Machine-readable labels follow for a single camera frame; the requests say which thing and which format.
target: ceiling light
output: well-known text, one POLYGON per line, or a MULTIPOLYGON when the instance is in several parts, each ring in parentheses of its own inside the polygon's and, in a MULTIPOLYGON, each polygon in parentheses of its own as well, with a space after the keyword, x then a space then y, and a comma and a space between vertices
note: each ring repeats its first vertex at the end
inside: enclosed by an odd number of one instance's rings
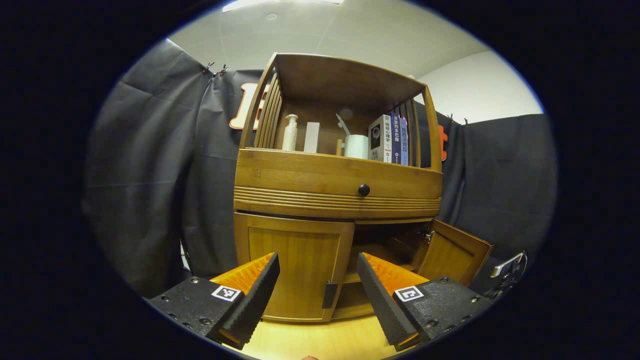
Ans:
MULTIPOLYGON (((222 12, 230 12, 240 8, 245 8, 251 5, 263 4, 263 3, 277 3, 280 0, 237 0, 222 8, 222 12)), ((288 1, 306 1, 306 0, 288 0, 288 1)), ((344 0, 313 0, 321 3, 341 4, 344 0)))

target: cabinet door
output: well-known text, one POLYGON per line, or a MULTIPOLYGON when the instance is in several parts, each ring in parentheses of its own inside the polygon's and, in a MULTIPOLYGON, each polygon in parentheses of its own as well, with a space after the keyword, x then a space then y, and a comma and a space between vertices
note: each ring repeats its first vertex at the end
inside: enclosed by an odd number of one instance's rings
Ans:
POLYGON ((433 221, 431 230, 431 243, 418 274, 427 279, 446 276, 468 286, 493 245, 438 220, 433 221))
POLYGON ((349 259, 354 227, 352 222, 235 213, 240 264, 278 252, 280 276, 263 318, 288 322, 331 320, 349 259), (328 282, 336 285, 327 286, 328 282), (336 286, 335 296, 323 309, 325 291, 336 286))

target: book spine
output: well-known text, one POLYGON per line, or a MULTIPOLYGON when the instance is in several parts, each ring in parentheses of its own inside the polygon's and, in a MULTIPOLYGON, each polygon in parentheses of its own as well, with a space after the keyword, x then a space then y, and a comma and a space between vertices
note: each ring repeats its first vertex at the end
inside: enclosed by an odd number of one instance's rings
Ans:
POLYGON ((384 121, 384 125, 385 125, 385 138, 383 139, 384 141, 384 147, 385 147, 385 157, 384 157, 384 161, 385 163, 390 163, 391 162, 391 135, 392 135, 392 127, 391 127, 391 116, 389 115, 383 115, 383 121, 384 121))
POLYGON ((400 118, 400 145, 402 150, 402 158, 400 164, 409 165, 409 133, 407 132, 407 123, 405 118, 400 118))
POLYGON ((398 116, 398 114, 396 113, 391 113, 391 117, 393 121, 392 136, 391 136, 393 140, 391 162, 394 164, 400 164, 401 151, 402 151, 400 146, 400 121, 399 121, 400 116, 398 116))

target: open cabinet door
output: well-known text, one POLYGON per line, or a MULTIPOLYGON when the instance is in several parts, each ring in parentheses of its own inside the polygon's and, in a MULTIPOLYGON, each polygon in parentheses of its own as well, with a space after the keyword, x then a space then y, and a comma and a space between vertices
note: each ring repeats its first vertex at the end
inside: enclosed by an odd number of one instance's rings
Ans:
POLYGON ((438 220, 431 231, 431 243, 417 273, 427 279, 446 276, 468 286, 493 245, 438 220))

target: ceiling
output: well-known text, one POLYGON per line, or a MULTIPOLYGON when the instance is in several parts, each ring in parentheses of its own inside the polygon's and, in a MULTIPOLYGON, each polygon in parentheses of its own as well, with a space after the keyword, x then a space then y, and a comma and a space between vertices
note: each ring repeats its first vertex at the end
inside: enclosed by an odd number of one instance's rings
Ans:
POLYGON ((466 31, 402 0, 265 3, 218 8, 169 39, 200 63, 263 69, 274 52, 338 56, 419 78, 490 50, 466 31))

